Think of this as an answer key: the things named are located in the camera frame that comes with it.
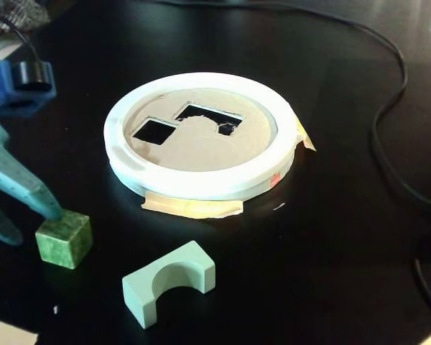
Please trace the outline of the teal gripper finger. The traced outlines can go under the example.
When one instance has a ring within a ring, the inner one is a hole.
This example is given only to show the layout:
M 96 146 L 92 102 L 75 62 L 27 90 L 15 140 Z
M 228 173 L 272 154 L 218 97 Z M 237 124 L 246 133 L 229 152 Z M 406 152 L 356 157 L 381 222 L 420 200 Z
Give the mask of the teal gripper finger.
M 0 241 L 8 245 L 21 245 L 22 233 L 0 209 Z
M 59 219 L 62 208 L 50 189 L 6 149 L 9 135 L 0 125 L 0 190 L 46 219 Z

